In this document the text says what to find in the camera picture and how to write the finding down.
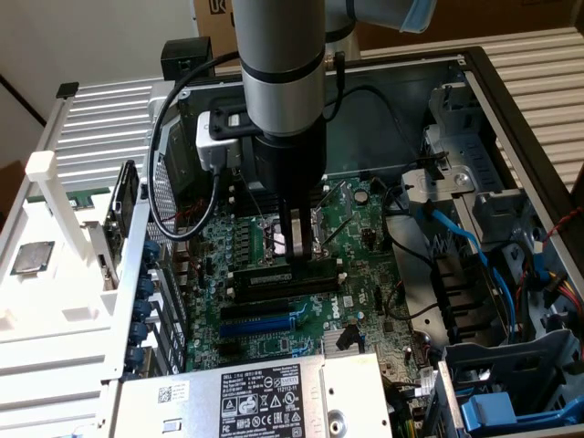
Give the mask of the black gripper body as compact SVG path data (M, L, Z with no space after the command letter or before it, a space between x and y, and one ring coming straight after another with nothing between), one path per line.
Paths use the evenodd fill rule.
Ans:
M252 140L258 180L290 209L308 209L310 191L327 162L327 123L317 120L292 136L255 136Z

